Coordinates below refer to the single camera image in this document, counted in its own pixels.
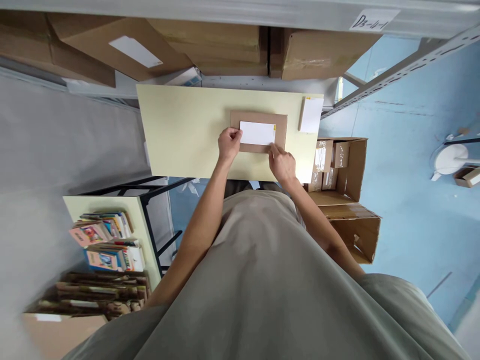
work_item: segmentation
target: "black metal frame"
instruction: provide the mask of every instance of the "black metal frame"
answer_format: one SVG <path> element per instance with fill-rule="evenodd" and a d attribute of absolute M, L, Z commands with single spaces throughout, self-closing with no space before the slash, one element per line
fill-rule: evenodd
<path fill-rule="evenodd" d="M 446 141 L 443 145 L 470 144 L 470 143 L 480 143 L 480 137 L 475 137 L 475 138 L 466 139 L 466 140 Z"/>
<path fill-rule="evenodd" d="M 157 244 L 155 243 L 154 233 L 152 231 L 152 224 L 150 223 L 150 216 L 149 211 L 147 210 L 147 205 L 149 204 L 151 198 L 166 193 L 167 191 L 175 189 L 176 187 L 186 184 L 194 179 L 193 177 L 185 177 L 182 180 L 176 181 L 168 185 L 141 185 L 154 180 L 162 179 L 164 177 L 165 176 L 150 176 L 144 179 L 130 181 L 124 184 L 105 187 L 100 190 L 89 191 L 80 194 L 80 196 L 101 196 L 118 191 L 118 194 L 116 196 L 124 196 L 128 190 L 148 190 L 148 192 L 137 195 L 137 197 L 140 198 L 143 215 L 145 216 L 146 226 L 148 228 L 148 234 L 150 235 L 151 245 L 153 247 L 153 252 L 155 253 L 156 265 L 158 266 L 158 271 L 160 272 L 161 278 L 164 277 L 163 271 L 168 270 L 169 267 L 162 266 L 160 264 L 159 256 L 163 254 L 163 252 L 174 243 L 174 241 L 180 236 L 182 231 L 177 231 L 175 235 L 170 240 L 168 240 L 167 243 L 162 246 L 160 250 L 157 250 Z"/>

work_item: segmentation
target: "hand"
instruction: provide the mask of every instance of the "hand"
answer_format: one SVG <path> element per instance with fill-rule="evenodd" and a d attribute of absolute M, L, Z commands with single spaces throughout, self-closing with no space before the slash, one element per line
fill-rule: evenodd
<path fill-rule="evenodd" d="M 218 137 L 219 163 L 231 165 L 240 150 L 240 139 L 243 131 L 233 127 L 227 127 Z"/>
<path fill-rule="evenodd" d="M 272 143 L 268 152 L 268 160 L 270 161 L 270 170 L 282 188 L 289 191 L 292 185 L 299 182 L 295 175 L 295 158 L 291 153 L 285 152 L 281 147 Z"/>

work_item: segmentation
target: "gray shirt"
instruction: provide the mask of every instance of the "gray shirt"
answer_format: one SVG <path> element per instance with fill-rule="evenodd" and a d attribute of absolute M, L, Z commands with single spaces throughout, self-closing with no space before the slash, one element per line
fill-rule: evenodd
<path fill-rule="evenodd" d="M 274 191 L 225 199 L 221 230 L 170 307 L 114 320 L 65 359 L 468 359 L 425 295 L 358 282 Z"/>

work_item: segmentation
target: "pale yellow table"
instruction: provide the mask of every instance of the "pale yellow table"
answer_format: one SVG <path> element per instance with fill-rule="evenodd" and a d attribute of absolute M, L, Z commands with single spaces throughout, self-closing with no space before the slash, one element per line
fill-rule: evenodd
<path fill-rule="evenodd" d="M 217 139 L 230 125 L 230 110 L 288 116 L 285 150 L 296 175 L 310 183 L 318 134 L 298 131 L 304 96 L 321 94 L 137 85 L 152 175 L 210 178 L 218 159 Z M 276 181 L 267 154 L 241 152 L 229 179 Z"/>

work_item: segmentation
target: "stack of books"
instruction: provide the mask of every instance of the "stack of books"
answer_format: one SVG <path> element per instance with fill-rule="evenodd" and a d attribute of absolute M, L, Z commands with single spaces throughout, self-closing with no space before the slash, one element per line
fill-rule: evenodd
<path fill-rule="evenodd" d="M 53 294 L 29 312 L 75 316 L 105 315 L 108 321 L 142 309 L 150 296 L 142 272 L 117 274 L 70 272 L 57 282 Z"/>
<path fill-rule="evenodd" d="M 84 213 L 70 230 L 93 270 L 143 272 L 145 260 L 127 212 Z"/>

